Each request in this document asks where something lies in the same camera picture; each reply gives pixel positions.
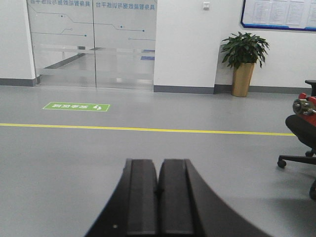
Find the chair base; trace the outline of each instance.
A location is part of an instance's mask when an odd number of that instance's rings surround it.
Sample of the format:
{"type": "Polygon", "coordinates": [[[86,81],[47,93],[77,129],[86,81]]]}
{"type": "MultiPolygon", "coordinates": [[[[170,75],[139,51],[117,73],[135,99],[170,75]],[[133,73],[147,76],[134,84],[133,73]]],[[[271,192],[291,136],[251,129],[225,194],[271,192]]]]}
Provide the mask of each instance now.
{"type": "MultiPolygon", "coordinates": [[[[312,157],[316,154],[316,150],[307,151],[305,153],[305,157],[297,157],[297,156],[279,156],[277,165],[280,168],[284,168],[286,166],[285,160],[306,163],[306,164],[316,164],[316,157],[312,157]]],[[[313,182],[311,189],[310,189],[310,198],[316,200],[316,179],[313,182]]]]}

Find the white wall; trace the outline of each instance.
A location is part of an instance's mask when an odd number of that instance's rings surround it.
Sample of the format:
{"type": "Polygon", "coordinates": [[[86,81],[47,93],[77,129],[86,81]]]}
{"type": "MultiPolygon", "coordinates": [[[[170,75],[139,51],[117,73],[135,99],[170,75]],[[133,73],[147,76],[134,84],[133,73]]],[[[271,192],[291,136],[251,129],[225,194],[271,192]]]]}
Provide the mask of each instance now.
{"type": "Polygon", "coordinates": [[[154,85],[214,87],[220,1],[159,0],[154,85]]]}
{"type": "Polygon", "coordinates": [[[0,78],[34,79],[26,1],[1,0],[0,78]]]}
{"type": "Polygon", "coordinates": [[[159,1],[155,85],[232,84],[233,70],[221,63],[219,46],[238,31],[260,35],[271,45],[266,65],[256,65],[251,85],[309,88],[304,81],[316,79],[315,33],[244,29],[243,0],[210,0],[209,12],[201,10],[202,2],[159,1]]]}
{"type": "MultiPolygon", "coordinates": [[[[297,31],[252,30],[244,29],[239,23],[243,0],[221,1],[221,8],[227,14],[221,16],[221,39],[230,33],[250,32],[265,38],[270,43],[266,65],[260,69],[256,65],[250,85],[304,87],[305,80],[316,79],[316,34],[297,31]]],[[[221,62],[224,55],[219,55],[216,84],[232,84],[233,70],[221,62]]]]}

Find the metal part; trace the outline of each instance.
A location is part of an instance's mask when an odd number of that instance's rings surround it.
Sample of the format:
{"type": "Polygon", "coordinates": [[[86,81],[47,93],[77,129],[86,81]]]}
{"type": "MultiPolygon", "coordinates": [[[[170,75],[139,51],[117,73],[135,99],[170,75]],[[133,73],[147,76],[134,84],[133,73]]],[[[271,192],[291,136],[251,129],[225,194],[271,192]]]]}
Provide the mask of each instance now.
{"type": "Polygon", "coordinates": [[[297,115],[312,115],[316,114],[316,107],[311,101],[296,99],[293,103],[293,111],[297,115]]]}
{"type": "Polygon", "coordinates": [[[121,179],[85,237],[271,237],[205,183],[190,160],[166,159],[159,183],[149,159],[128,159],[121,179]]]}

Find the bulletin board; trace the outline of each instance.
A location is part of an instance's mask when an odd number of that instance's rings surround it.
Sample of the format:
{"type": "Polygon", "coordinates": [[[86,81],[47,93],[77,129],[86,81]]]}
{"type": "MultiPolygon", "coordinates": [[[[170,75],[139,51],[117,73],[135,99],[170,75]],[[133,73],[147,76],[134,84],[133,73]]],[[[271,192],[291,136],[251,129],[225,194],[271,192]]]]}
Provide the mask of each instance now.
{"type": "Polygon", "coordinates": [[[244,0],[245,28],[316,31],[316,0],[244,0]]]}

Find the blue frame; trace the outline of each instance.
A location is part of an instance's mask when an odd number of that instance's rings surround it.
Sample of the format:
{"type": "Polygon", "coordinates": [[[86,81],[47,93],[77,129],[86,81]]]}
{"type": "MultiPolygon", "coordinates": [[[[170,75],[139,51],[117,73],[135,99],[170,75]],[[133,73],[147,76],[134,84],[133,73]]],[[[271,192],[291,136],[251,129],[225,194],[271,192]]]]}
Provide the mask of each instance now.
{"type": "Polygon", "coordinates": [[[245,12],[246,1],[243,0],[242,6],[242,15],[240,23],[244,28],[253,28],[253,29],[272,29],[272,30],[290,30],[290,31],[313,31],[316,32],[316,27],[305,27],[305,28],[291,28],[289,26],[280,26],[280,25],[261,25],[261,24],[245,24],[243,22],[243,14],[245,12]]]}

